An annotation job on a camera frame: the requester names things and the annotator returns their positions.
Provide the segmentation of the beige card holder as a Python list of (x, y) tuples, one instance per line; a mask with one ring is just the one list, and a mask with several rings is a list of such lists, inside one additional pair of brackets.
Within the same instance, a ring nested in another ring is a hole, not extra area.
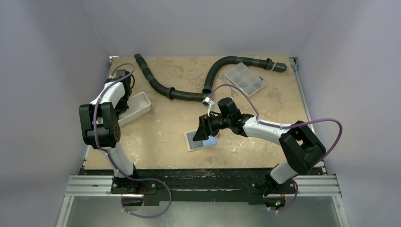
[(209, 136), (207, 140), (193, 141), (195, 132), (196, 131), (188, 131), (184, 133), (185, 144), (188, 152), (193, 152), (218, 145), (217, 137), (211, 136)]

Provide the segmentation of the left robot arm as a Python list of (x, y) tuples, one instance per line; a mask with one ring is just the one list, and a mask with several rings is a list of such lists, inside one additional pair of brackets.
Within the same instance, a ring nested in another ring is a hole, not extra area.
[(125, 178), (122, 186), (128, 193), (140, 190), (141, 180), (135, 165), (120, 144), (120, 114), (126, 112), (132, 94), (132, 73), (114, 70), (116, 78), (107, 79), (101, 93), (89, 104), (78, 108), (83, 141), (100, 150), (113, 168), (114, 177)]

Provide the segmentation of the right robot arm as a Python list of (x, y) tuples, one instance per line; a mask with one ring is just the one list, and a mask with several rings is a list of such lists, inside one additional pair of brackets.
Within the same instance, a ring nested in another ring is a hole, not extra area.
[(236, 135), (259, 138), (281, 146), (285, 161), (265, 177), (265, 185), (270, 192), (278, 192), (287, 180), (296, 175), (307, 174), (326, 153), (325, 146), (305, 122), (280, 126), (262, 121), (252, 114), (241, 113), (229, 97), (217, 103), (207, 97), (202, 103), (208, 112), (199, 117), (193, 141), (207, 140), (217, 136), (220, 130), (230, 129)]

